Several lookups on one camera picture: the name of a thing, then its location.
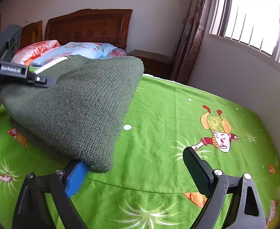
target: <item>bed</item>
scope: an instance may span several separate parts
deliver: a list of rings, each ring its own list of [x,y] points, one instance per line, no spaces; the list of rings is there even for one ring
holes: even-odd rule
[[[65,44],[90,38],[125,49],[125,12],[130,17],[130,10],[86,10],[52,18],[45,39]],[[205,122],[202,115],[227,124]],[[275,227],[280,220],[280,161],[260,118],[205,91],[143,75],[116,142],[113,169],[88,173],[72,197],[88,228],[189,228],[206,197],[183,163],[187,146],[196,148],[214,169],[232,176],[250,173],[267,228]],[[55,159],[27,141],[12,127],[5,108],[0,109],[0,222],[5,228],[11,228],[26,174],[50,174],[66,164],[66,159]],[[63,228],[52,198],[47,200],[57,228]],[[227,197],[215,228],[221,228],[229,203]]]

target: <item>white wall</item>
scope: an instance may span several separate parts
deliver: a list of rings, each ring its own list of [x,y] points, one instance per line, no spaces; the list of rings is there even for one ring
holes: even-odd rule
[[[11,23],[24,26],[28,18],[43,20],[44,37],[48,19],[84,8],[133,9],[127,52],[139,49],[171,56],[187,4],[179,0],[4,0],[1,28]]]
[[[257,113],[280,157],[278,71],[248,52],[218,40],[217,36],[205,35],[188,84]]]

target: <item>screw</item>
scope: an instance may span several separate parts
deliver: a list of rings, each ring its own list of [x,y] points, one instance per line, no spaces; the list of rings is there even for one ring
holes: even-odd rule
[[[220,169],[214,170],[214,173],[218,176],[221,176],[223,174],[223,172]]]
[[[34,176],[34,173],[28,173],[27,175],[26,175],[26,178],[32,178]]]
[[[244,174],[244,177],[245,177],[246,179],[248,179],[248,180],[252,178],[252,176],[251,176],[250,174],[248,174],[248,173],[245,173],[245,174]]]
[[[63,174],[63,169],[57,169],[55,170],[56,175],[62,175]]]

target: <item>window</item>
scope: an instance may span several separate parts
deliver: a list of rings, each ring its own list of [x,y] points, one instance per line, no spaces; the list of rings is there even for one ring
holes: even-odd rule
[[[278,0],[217,0],[210,32],[245,44],[280,62]]]

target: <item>white dot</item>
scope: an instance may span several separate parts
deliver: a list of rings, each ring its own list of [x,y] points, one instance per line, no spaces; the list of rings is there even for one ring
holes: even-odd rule
[[[252,176],[251,176],[250,174],[248,174],[248,173],[245,173],[245,174],[244,174],[244,177],[245,177],[246,179],[248,179],[248,180],[252,178]]]
[[[223,172],[220,169],[214,170],[214,173],[218,176],[221,176],[223,174]]]
[[[127,125],[125,125],[123,128],[124,128],[125,130],[127,130],[127,131],[128,131],[128,130],[130,130],[130,129],[131,129],[131,125],[128,125],[128,124],[127,124]]]

